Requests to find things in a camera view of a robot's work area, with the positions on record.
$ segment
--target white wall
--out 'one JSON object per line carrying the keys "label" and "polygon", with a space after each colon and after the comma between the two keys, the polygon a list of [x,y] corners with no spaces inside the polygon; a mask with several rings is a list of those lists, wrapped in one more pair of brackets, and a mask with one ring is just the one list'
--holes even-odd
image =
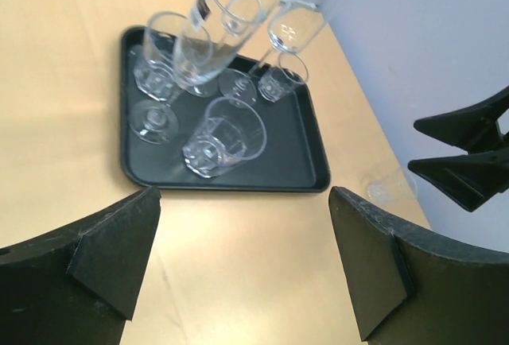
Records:
{"label": "white wall", "polygon": [[[455,110],[509,84],[509,0],[352,0],[332,22],[398,159],[463,153],[418,133],[415,119]],[[425,181],[433,229],[509,251],[509,192],[467,213]]]}

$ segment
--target tall glass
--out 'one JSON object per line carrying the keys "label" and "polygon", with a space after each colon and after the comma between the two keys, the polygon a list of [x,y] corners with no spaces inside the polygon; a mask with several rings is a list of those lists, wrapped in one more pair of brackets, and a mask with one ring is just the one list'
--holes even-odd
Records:
{"label": "tall glass", "polygon": [[260,0],[196,0],[188,17],[188,27],[206,29],[213,43],[213,52],[205,65],[193,66],[192,57],[184,57],[180,39],[177,40],[173,50],[176,83],[195,96],[208,97],[214,94],[217,84],[206,83],[233,61],[247,39],[260,26],[262,18]]}
{"label": "tall glass", "polygon": [[251,77],[264,64],[272,52],[297,54],[327,25],[334,14],[348,0],[300,0],[283,7],[272,19],[268,33],[272,47],[247,73],[228,70],[219,77],[220,91],[224,96],[247,101],[256,98]]}
{"label": "tall glass", "polygon": [[270,67],[258,82],[258,91],[265,100],[275,103],[306,84],[308,79],[304,61],[297,55],[281,52],[278,64]]}

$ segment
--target table surface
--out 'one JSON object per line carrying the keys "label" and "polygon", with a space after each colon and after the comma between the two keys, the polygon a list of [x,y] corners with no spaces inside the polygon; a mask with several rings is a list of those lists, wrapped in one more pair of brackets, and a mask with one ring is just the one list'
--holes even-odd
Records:
{"label": "table surface", "polygon": [[[195,0],[0,0],[0,248],[138,187],[119,165],[119,38]],[[241,53],[269,47],[261,28]],[[329,27],[301,54],[332,185],[364,195],[398,163]],[[359,344],[328,193],[163,192],[122,345]],[[390,210],[427,227],[417,201]]]}

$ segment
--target black tray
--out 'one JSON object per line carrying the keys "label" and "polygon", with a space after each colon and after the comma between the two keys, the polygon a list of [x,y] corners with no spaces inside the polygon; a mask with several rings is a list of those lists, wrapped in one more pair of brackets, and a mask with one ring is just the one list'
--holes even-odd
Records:
{"label": "black tray", "polygon": [[[121,162],[135,183],[159,188],[260,192],[322,192],[330,183],[327,157],[307,87],[277,103],[262,97],[254,105],[267,129],[262,155],[216,178],[197,176],[184,164],[181,148],[215,96],[202,99],[184,93],[173,105],[180,130],[168,145],[144,142],[129,127],[130,106],[147,98],[134,82],[135,58],[141,52],[144,27],[122,35],[120,99]],[[247,72],[255,62],[238,56],[230,67]]]}

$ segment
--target label on glass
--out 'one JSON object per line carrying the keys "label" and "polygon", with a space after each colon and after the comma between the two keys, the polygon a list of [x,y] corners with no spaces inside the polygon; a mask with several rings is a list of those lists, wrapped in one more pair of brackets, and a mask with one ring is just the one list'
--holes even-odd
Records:
{"label": "label on glass", "polygon": [[195,6],[191,10],[189,20],[192,27],[198,31],[210,15],[210,9],[205,0],[196,0]]}

